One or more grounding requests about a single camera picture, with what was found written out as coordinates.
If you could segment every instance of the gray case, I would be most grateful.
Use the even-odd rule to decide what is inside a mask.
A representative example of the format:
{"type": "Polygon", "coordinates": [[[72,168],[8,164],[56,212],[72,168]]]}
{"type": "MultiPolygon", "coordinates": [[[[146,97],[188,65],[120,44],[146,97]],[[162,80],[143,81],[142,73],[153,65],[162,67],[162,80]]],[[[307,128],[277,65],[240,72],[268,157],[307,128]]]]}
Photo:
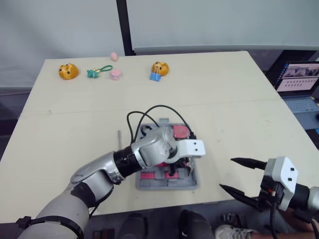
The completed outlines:
{"type": "MultiPolygon", "coordinates": [[[[148,125],[151,128],[156,127],[155,124],[142,124],[141,127],[148,125]]],[[[173,125],[184,125],[180,123],[159,123],[160,126],[173,126],[173,125]]],[[[139,128],[138,138],[143,137],[141,133],[141,127],[139,128]]],[[[142,169],[136,173],[136,188],[140,190],[194,190],[198,188],[198,177],[196,170],[196,159],[190,158],[193,166],[193,171],[189,176],[186,168],[178,168],[178,178],[165,178],[165,173],[169,171],[169,167],[152,167],[148,169],[142,169]],[[142,179],[143,173],[154,173],[155,179],[142,179]]]]}

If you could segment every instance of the beige tabletop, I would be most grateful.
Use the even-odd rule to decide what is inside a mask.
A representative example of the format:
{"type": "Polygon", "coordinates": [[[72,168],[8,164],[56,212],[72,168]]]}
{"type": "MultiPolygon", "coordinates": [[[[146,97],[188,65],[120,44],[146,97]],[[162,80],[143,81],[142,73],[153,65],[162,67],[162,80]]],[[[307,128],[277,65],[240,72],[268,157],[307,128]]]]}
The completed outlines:
{"type": "MultiPolygon", "coordinates": [[[[248,53],[122,57],[113,63],[123,71],[119,81],[108,79],[108,73],[86,78],[86,69],[110,63],[107,58],[45,61],[0,162],[0,223],[36,216],[76,169],[118,150],[118,130],[123,147],[129,145],[126,114],[155,104],[176,108],[204,141],[206,155],[196,160],[199,188],[141,191],[131,175],[115,186],[99,213],[231,199],[219,183],[256,196],[263,171],[244,168],[232,157],[266,161],[286,155],[299,171],[299,183],[318,185],[317,149],[248,53]],[[157,60],[166,61],[171,72],[153,82],[148,78],[157,60]],[[67,62],[81,70],[71,81],[57,74],[67,62]]],[[[180,122],[167,109],[150,114],[180,122]]],[[[138,119],[132,117],[133,125],[138,119]]]]}

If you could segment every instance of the teal keychain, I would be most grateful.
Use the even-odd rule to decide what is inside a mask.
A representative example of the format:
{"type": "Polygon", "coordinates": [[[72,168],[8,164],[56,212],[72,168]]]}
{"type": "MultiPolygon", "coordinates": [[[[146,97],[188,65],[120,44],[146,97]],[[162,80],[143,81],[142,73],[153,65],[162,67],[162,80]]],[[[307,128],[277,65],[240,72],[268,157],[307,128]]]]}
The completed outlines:
{"type": "Polygon", "coordinates": [[[103,71],[110,71],[113,69],[113,66],[111,65],[107,65],[107,66],[104,66],[102,67],[101,69],[98,69],[98,68],[94,68],[92,70],[87,70],[88,72],[88,77],[89,78],[98,78],[100,76],[100,72],[103,72],[103,71]]]}

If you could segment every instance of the red component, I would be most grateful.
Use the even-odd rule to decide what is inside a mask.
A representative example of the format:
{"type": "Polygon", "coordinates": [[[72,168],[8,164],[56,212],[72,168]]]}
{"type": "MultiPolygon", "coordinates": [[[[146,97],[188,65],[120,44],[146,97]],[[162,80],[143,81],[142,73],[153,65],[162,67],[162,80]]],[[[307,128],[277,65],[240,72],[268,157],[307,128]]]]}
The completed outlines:
{"type": "Polygon", "coordinates": [[[155,179],[155,173],[141,173],[141,179],[155,179]]]}
{"type": "Polygon", "coordinates": [[[166,166],[168,166],[168,164],[164,162],[157,165],[157,167],[166,167],[166,166]]]}
{"type": "Polygon", "coordinates": [[[188,138],[189,130],[184,125],[173,125],[174,138],[188,138]]]}
{"type": "Polygon", "coordinates": [[[178,173],[174,173],[173,176],[170,176],[169,173],[164,173],[165,178],[179,178],[178,173]]]}

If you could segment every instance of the black pole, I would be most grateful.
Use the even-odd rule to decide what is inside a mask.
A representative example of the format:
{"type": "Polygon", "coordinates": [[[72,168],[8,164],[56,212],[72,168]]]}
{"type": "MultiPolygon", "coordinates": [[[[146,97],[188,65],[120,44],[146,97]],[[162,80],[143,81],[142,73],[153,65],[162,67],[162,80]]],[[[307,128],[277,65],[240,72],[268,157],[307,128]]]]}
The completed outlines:
{"type": "Polygon", "coordinates": [[[116,0],[116,4],[118,7],[119,21],[120,21],[120,27],[121,27],[125,55],[126,56],[135,56],[135,52],[132,49],[128,6],[126,3],[126,0],[116,0]]]}

